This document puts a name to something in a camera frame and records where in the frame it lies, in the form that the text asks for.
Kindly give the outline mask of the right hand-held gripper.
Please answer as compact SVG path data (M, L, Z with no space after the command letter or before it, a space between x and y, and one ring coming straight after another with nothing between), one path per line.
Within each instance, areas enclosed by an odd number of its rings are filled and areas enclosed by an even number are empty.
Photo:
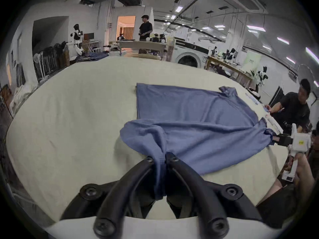
M288 147L289 155L294 158L296 154L305 154L309 150L311 145L311 138L310 135L307 133L298 133L297 126L294 123L292 124L291 129L291 135L279 134L278 136L274 133L271 137L271 145L278 143L281 146ZM296 175L298 164L298 160L293 160L293 164L290 170L284 170L281 179L292 183Z

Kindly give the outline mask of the person's right hand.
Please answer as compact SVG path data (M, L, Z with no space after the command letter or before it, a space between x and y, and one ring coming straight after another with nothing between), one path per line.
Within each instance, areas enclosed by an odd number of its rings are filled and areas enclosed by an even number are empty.
M295 184L300 190L301 196L309 196L315 183L309 162L305 154L301 152L298 152L293 160L298 162L296 168L297 182Z

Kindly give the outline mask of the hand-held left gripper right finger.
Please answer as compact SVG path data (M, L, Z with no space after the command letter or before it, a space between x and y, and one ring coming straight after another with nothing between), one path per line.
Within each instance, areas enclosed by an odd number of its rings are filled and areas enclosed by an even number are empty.
M227 218L262 221L262 217L242 188L205 181L172 153L166 155L165 193L177 219L199 217L205 236L224 238L230 225Z

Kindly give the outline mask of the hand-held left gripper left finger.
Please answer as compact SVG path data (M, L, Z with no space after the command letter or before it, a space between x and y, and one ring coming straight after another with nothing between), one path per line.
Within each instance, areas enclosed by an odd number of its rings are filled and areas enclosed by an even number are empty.
M155 203L154 184L155 163L147 157L118 181L82 186L60 221L95 217L93 232L98 238L119 238L124 217L147 217Z

